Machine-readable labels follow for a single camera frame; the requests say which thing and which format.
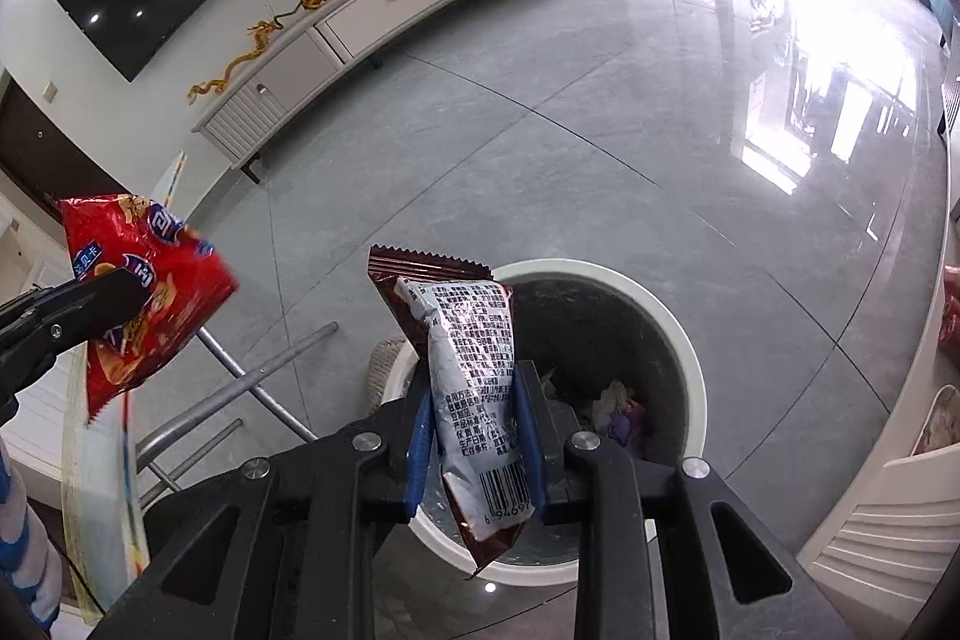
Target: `doorway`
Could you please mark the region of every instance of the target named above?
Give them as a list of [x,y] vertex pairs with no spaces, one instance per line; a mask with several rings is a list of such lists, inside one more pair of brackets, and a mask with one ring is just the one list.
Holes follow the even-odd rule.
[[0,98],[0,170],[58,223],[59,199],[125,192],[13,81]]

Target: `gray tile floor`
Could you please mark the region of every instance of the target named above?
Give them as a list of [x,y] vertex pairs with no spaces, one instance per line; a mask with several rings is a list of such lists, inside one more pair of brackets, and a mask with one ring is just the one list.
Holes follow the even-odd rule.
[[[373,242],[602,263],[683,324],[706,457],[797,551],[880,432],[928,309],[939,37],[916,0],[463,0],[307,109],[261,186],[227,178],[200,206],[242,282],[210,329],[251,365],[338,320],[266,384],[328,434],[365,413],[368,355],[397,333]],[[228,379],[191,344],[137,391],[139,429]],[[247,398],[160,462],[235,416],[192,480],[298,444]],[[408,530],[376,571],[384,638],[572,632],[568,589],[488,594]]]

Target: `golden dragon figurine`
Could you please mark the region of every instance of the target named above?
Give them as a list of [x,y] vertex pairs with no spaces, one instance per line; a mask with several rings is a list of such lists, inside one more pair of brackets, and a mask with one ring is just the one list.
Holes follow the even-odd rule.
[[202,82],[199,85],[193,85],[190,90],[187,91],[187,100],[192,104],[197,100],[198,95],[206,95],[211,90],[213,90],[215,94],[222,94],[222,92],[227,90],[227,85],[229,85],[230,82],[230,75],[232,74],[234,68],[246,61],[256,60],[256,58],[261,57],[261,55],[266,52],[267,47],[270,47],[271,34],[274,31],[283,28],[283,23],[280,23],[280,18],[290,17],[290,15],[296,14],[296,12],[301,9],[305,9],[307,11],[320,9],[320,6],[326,4],[327,1],[329,0],[299,0],[298,4],[289,12],[284,12],[282,15],[274,15],[272,20],[261,20],[253,28],[248,28],[247,30],[251,33],[251,36],[253,36],[253,49],[250,52],[244,53],[243,55],[238,55],[236,58],[230,61],[227,64],[227,68],[224,70],[223,77],[220,79],[211,79],[206,82]]

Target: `barcode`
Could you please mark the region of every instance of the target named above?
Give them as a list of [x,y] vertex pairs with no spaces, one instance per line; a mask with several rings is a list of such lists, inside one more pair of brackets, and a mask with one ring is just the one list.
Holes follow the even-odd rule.
[[496,518],[520,514],[530,506],[527,480],[519,461],[481,472],[480,485],[491,515]]

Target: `snack wrapper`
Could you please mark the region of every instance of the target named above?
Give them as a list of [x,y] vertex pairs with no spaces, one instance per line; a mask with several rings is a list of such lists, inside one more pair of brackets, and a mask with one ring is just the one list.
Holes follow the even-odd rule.
[[429,358],[443,488],[479,572],[534,511],[512,413],[509,292],[486,266],[409,250],[371,247],[368,274]]
[[944,311],[937,335],[939,348],[960,367],[960,268],[944,265]]
[[229,268],[200,235],[142,196],[64,199],[67,246],[77,279],[128,269],[149,289],[135,319],[89,340],[88,420],[176,356],[237,289]]

